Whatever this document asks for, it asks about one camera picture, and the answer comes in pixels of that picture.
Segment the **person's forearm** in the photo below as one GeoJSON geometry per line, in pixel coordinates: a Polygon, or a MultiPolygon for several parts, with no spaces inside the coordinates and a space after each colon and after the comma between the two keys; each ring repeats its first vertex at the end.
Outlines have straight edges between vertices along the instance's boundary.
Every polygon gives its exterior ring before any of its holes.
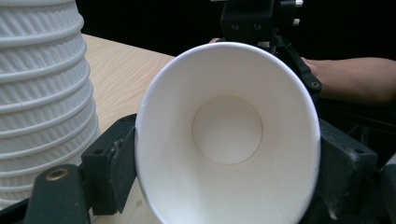
{"type": "Polygon", "coordinates": [[[396,99],[396,62],[380,58],[305,60],[322,82],[320,97],[359,105],[396,99]]]}

